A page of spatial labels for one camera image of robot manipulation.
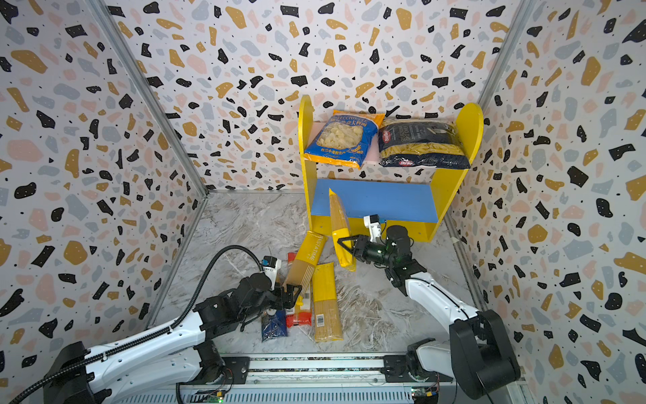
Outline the yellow spaghetti bag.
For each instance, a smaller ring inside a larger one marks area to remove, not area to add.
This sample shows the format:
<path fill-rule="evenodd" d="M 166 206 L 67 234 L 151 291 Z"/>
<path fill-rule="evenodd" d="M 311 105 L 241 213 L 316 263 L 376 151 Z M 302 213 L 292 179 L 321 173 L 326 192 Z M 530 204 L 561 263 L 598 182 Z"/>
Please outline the yellow spaghetti bag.
<path fill-rule="evenodd" d="M 341 198 L 332 189 L 329 189 L 328 193 L 331 213 L 331 236 L 336 254 L 336 241 L 340 237 L 351 236 L 351 233 L 348 218 Z M 339 264 L 343 269 L 346 269 L 348 271 L 355 272 L 357 270 L 356 259 L 354 262 L 339 262 Z"/>

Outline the blue orecchiette pasta bag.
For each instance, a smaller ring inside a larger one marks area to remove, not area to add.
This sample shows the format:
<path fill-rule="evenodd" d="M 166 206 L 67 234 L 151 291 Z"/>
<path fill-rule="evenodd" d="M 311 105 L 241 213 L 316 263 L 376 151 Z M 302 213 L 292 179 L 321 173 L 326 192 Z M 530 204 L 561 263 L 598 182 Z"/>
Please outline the blue orecchiette pasta bag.
<path fill-rule="evenodd" d="M 385 114 L 335 110 L 304 156 L 315 163 L 361 168 L 384 118 Z"/>

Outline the black penne pasta bag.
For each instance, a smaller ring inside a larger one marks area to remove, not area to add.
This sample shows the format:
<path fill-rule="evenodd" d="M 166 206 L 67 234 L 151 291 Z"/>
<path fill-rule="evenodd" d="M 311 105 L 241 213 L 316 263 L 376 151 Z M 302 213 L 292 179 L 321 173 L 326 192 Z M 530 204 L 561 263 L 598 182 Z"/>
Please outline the black penne pasta bag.
<path fill-rule="evenodd" d="M 379 132 L 380 165 L 385 168 L 470 167 L 457 130 L 444 121 L 387 119 Z"/>

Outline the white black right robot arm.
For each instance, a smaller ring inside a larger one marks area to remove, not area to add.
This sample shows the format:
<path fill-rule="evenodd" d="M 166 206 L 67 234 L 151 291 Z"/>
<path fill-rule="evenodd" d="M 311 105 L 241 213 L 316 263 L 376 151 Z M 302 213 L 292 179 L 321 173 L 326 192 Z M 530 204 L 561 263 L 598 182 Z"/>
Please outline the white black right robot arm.
<path fill-rule="evenodd" d="M 447 341 L 427 338 L 412 343 L 405 356 L 385 359 L 384 373 L 394 380 L 418 382 L 452 379 L 470 399 L 492 392 L 521 377 L 513 346 L 501 317 L 480 311 L 441 286 L 414 259 L 412 240 L 402 226 L 387 228 L 386 237 L 333 233 L 340 264 L 357 261 L 385 271 L 392 286 L 430 313 L 447 332 Z"/>

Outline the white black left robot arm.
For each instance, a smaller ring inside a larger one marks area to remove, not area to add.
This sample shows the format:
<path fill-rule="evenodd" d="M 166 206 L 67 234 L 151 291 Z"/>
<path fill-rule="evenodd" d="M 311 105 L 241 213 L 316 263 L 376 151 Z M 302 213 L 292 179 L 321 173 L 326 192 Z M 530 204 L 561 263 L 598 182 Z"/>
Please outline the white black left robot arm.
<path fill-rule="evenodd" d="M 291 309 L 302 286 L 264 273 L 200 302 L 183 319 L 114 343 L 62 350 L 43 387 L 46 403 L 111 403 L 160 386 L 231 378 L 215 338 L 243 329 L 264 311 Z"/>

